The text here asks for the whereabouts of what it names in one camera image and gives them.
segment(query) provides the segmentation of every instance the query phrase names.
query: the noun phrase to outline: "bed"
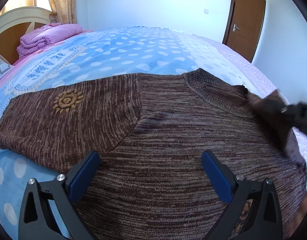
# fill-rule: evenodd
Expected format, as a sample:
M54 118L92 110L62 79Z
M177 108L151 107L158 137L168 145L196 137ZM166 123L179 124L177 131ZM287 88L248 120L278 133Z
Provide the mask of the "bed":
M25 33L50 23L49 11L23 7L0 17L0 55L14 67L0 80L0 117L11 98L23 93L125 73L182 74L202 68L230 85L244 85L265 97L275 86L256 67L227 46L165 28L124 26L86 31L26 58L16 47ZM307 137L294 129L307 163ZM58 174L0 149L0 223L18 239L18 217L27 181L52 180ZM57 213L55 205L52 210ZM60 230L68 235L59 214Z

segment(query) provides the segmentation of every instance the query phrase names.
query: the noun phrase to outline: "door handle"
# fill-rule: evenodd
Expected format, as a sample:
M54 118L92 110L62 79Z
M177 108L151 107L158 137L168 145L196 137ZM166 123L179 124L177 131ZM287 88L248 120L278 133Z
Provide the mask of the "door handle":
M236 32L236 30L241 30L241 29L239 29L239 28L237 27L237 25L236 25L236 24L234 24L234 25L233 25L233 30L232 30L232 31L235 33L235 32Z

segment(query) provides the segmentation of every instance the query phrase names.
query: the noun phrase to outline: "blue polka dot bedsheet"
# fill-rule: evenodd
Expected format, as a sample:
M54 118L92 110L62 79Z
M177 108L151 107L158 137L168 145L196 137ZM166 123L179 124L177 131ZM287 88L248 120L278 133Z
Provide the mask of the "blue polka dot bedsheet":
M15 66L0 82L0 117L10 99L23 93L125 73L179 75L198 68L260 95L237 67L197 36L161 28L122 27L71 37ZM12 239L18 239L19 212L28 179L48 181L57 174L0 149L0 223ZM68 236L52 202L51 207L61 232Z

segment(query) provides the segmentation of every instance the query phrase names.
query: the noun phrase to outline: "sweater sleeve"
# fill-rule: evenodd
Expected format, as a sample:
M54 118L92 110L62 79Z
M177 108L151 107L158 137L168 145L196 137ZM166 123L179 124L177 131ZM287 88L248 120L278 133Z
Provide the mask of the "sweater sleeve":
M66 173L89 150L113 150L137 124L140 108L137 74L26 93L0 119L0 148Z

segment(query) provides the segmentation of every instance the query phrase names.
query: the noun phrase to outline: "yellow sun applique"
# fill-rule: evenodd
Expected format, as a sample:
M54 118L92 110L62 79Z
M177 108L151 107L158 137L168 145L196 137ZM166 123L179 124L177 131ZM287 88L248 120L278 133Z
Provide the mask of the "yellow sun applique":
M53 109L55 109L56 113L61 114L63 111L68 113L70 109L75 109L81 103L82 98L84 98L84 95L82 95L82 92L78 92L77 89L67 90L55 98Z

